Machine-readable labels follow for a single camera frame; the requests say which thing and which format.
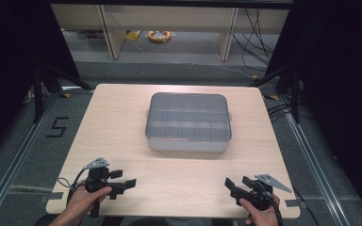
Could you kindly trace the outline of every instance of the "silver metal bracket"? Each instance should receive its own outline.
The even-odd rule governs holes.
[[[94,161],[90,162],[87,166],[85,166],[84,170],[106,167],[108,165],[110,165],[110,164],[105,160],[105,158],[98,157]]]
[[[292,193],[292,190],[281,184],[279,181],[271,177],[269,174],[257,174],[255,178],[266,185],[277,187],[281,190],[285,190],[286,192]]]

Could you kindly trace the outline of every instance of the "light wood tabletop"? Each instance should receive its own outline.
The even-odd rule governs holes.
[[[149,148],[145,135],[147,111],[156,92],[221,94],[231,115],[232,138],[223,153],[158,152]],[[149,217],[246,218],[224,186],[229,177],[244,189],[243,176],[269,174],[292,188],[259,89],[243,87],[99,85],[74,138],[59,177],[72,182],[82,168],[104,157],[110,170],[123,170],[113,182],[137,179],[116,200],[101,203],[100,215]],[[87,171],[81,176],[86,178]],[[49,213],[61,213],[68,188],[56,183]],[[297,218],[299,207],[287,207],[294,193],[275,188],[283,218]]]

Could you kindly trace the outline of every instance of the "translucent lid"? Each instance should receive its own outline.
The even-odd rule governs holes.
[[[145,134],[169,141],[228,141],[227,101],[220,94],[157,92],[152,96]]]

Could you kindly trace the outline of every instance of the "plastic storage box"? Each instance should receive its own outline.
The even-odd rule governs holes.
[[[145,134],[157,151],[224,152],[231,139],[227,101],[220,94],[155,93]]]

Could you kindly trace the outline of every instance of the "hand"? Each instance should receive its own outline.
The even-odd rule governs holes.
[[[110,192],[110,186],[103,187],[93,193],[89,193],[84,186],[78,187],[66,209],[50,225],[78,225],[83,217],[93,209],[93,203],[96,200],[99,202],[103,201]]]
[[[273,195],[273,199],[277,205],[280,204],[280,199]],[[270,206],[267,210],[259,211],[252,204],[244,199],[239,200],[240,205],[243,206],[249,213],[250,217],[246,219],[246,224],[254,223],[255,226],[277,226],[278,219],[275,214],[274,207]]]

